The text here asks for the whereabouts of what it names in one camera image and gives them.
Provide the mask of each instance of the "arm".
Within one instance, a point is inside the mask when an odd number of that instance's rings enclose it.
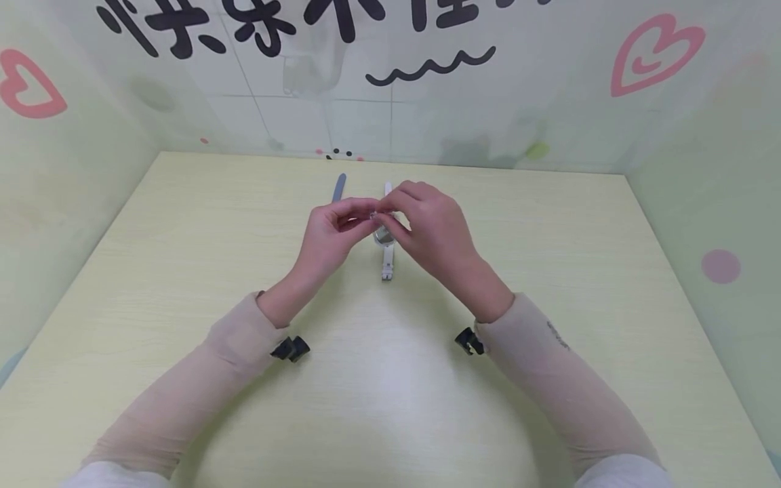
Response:
[[[312,210],[291,272],[242,300],[204,342],[144,391],[98,440],[83,465],[112,461],[170,478],[204,426],[273,361],[284,327],[312,300],[350,249],[377,225],[376,200],[348,198]]]
[[[599,461],[636,454],[661,465],[643,428],[621,399],[556,333],[523,294],[513,294],[477,253],[452,198],[405,181],[377,205],[403,212],[378,220],[398,243],[476,318],[477,334],[499,369],[543,411],[580,477]]]

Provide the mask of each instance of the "light yellow table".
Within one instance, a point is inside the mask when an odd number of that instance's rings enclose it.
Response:
[[[679,486],[778,486],[621,176],[164,153],[0,390],[0,486],[54,486],[149,383],[290,268],[309,209],[425,180],[629,404]],[[565,486],[550,428],[453,338],[468,312],[359,244],[275,365],[202,435],[180,486]]]

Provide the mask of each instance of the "hand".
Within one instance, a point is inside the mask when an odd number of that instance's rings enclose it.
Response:
[[[374,198],[345,198],[312,210],[293,269],[257,300],[275,327],[287,326],[344,263],[353,246],[379,228],[369,218],[376,204]]]
[[[379,228],[369,218],[376,205],[374,198],[345,198],[315,207],[294,269],[324,283],[344,264],[352,247]]]
[[[475,315],[493,322],[512,305],[514,295],[475,249],[461,207],[428,183],[405,181],[376,206],[380,221],[431,276]],[[410,229],[387,215],[403,212]]]

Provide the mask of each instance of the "wrist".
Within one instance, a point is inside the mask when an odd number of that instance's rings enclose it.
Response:
[[[277,329],[283,329],[315,297],[321,285],[316,276],[292,269],[255,302]]]
[[[499,320],[515,300],[510,288],[479,255],[463,262],[443,284],[481,323]]]

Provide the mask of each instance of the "pink heart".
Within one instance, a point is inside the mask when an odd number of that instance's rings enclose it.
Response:
[[[675,61],[664,71],[656,73],[654,76],[645,78],[644,80],[625,85],[623,83],[623,77],[624,72],[626,71],[626,63],[628,61],[629,53],[631,52],[632,47],[637,42],[637,40],[643,36],[643,34],[656,27],[661,29],[662,33],[659,35],[659,40],[656,41],[656,45],[654,46],[654,54],[659,54],[660,52],[674,45],[676,42],[680,41],[687,41],[689,43],[689,48],[680,59]],[[657,15],[656,17],[652,17],[646,20],[641,25],[639,25],[637,29],[633,30],[629,37],[626,38],[624,43],[621,45],[621,48],[619,49],[618,55],[615,57],[615,64],[613,65],[613,78],[610,83],[610,94],[613,97],[622,97],[626,94],[642,90],[643,88],[648,88],[651,85],[655,85],[657,83],[661,83],[664,80],[667,80],[672,75],[678,73],[681,68],[683,68],[694,57],[694,55],[697,54],[704,42],[705,29],[702,27],[685,27],[676,31],[676,18],[671,13],[662,13],[661,15]],[[649,74],[652,71],[658,69],[660,66],[662,66],[661,62],[653,62],[650,65],[645,65],[643,64],[643,59],[641,57],[637,57],[632,63],[632,71],[635,74],[640,75]]]
[[[37,105],[25,105],[19,100],[19,94],[29,86],[19,74],[19,67],[23,67],[33,75],[33,78],[41,84],[51,98]],[[14,112],[28,119],[46,119],[65,112],[68,104],[59,93],[46,73],[38,67],[32,59],[16,49],[6,49],[0,52],[0,68],[5,72],[6,78],[0,83],[0,99]]]

